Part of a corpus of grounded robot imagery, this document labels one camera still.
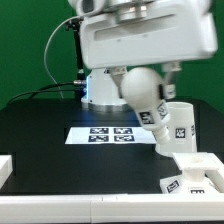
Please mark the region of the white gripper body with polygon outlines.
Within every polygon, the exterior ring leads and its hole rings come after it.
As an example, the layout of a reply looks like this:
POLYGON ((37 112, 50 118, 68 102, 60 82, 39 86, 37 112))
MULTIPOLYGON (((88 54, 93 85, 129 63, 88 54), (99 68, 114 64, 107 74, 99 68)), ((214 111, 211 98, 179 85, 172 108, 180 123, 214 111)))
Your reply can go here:
POLYGON ((82 57, 90 69, 210 58, 218 49, 211 0, 156 0, 146 16, 119 22, 114 13, 86 18, 82 57))

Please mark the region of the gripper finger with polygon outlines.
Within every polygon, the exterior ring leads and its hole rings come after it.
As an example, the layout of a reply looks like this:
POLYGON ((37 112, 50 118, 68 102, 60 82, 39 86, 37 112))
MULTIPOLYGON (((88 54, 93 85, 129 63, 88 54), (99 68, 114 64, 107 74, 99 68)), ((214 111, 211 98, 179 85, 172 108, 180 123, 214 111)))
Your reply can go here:
POLYGON ((118 90, 118 96, 122 98, 122 93, 121 93, 121 82, 124 78, 124 75, 127 73, 127 68, 125 66, 123 67, 113 67, 109 69, 109 74, 117 86, 118 90))
POLYGON ((164 91, 167 99, 176 97, 176 81, 182 71, 181 62, 169 62, 162 65, 164 76, 164 91))

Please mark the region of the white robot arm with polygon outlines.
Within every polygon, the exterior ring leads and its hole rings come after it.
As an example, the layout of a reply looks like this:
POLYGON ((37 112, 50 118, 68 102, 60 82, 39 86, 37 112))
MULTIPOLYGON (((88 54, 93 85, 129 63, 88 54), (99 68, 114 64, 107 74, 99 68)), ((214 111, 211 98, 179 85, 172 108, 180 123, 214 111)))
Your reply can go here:
POLYGON ((175 95, 183 61, 207 59, 217 51, 212 0, 68 0, 81 21, 80 45, 91 70, 82 104, 122 111, 120 81, 129 66, 160 64, 165 96, 175 95))

